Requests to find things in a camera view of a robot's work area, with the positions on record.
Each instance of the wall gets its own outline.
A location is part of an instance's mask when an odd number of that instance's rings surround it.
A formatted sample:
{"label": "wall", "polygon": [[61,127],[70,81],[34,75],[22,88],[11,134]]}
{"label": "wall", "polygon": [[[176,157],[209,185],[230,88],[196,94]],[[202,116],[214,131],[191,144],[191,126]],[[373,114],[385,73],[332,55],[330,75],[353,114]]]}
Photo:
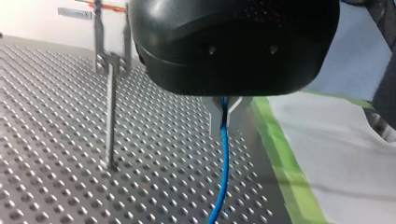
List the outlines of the wall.
{"label": "wall", "polygon": [[[0,0],[0,32],[3,35],[93,49],[93,21],[60,16],[58,7],[92,11],[87,4],[74,0]],[[121,53],[125,15],[111,10],[104,10],[102,15],[105,49]]]}

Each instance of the white label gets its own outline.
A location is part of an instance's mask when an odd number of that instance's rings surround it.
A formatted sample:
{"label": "white label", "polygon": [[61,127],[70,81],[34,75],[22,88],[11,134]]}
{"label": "white label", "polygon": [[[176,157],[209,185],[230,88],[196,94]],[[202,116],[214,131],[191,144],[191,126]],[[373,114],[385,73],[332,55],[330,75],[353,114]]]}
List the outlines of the white label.
{"label": "white label", "polygon": [[73,8],[66,8],[66,7],[58,7],[58,15],[72,17],[76,19],[88,20],[88,21],[92,19],[92,13],[90,11],[76,10]]}

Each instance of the white surface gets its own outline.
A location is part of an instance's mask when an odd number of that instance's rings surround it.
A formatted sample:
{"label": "white surface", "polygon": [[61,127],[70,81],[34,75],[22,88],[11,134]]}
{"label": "white surface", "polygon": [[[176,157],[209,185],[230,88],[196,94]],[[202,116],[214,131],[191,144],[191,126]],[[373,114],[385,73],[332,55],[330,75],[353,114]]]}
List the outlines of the white surface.
{"label": "white surface", "polygon": [[367,9],[342,3],[332,46],[318,77],[306,89],[371,101],[390,55]]}
{"label": "white surface", "polygon": [[303,92],[269,101],[327,221],[395,223],[396,146],[361,107]]}
{"label": "white surface", "polygon": [[[58,7],[92,11],[86,3],[74,0],[0,0],[0,32],[93,50],[93,21],[60,16]],[[102,20],[105,49],[122,53],[125,14],[103,10]]]}

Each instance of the metal post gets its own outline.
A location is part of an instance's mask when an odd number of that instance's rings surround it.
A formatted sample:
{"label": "metal post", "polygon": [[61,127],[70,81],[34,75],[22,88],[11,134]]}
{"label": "metal post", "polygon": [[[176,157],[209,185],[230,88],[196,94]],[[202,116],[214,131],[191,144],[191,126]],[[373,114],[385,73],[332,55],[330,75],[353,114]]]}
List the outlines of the metal post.
{"label": "metal post", "polygon": [[116,54],[107,55],[108,77],[107,77],[107,117],[106,117],[106,152],[105,164],[108,169],[115,169],[114,162],[114,125],[116,122],[116,89],[117,76],[120,73],[120,56]]}

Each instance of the white sheet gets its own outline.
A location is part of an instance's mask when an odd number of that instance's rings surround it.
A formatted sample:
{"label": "white sheet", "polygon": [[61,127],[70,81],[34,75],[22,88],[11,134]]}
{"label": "white sheet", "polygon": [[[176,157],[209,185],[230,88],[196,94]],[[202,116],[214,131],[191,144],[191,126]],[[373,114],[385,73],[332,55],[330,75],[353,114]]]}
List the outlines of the white sheet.
{"label": "white sheet", "polygon": [[359,106],[303,92],[269,101],[328,221],[395,223],[396,146]]}

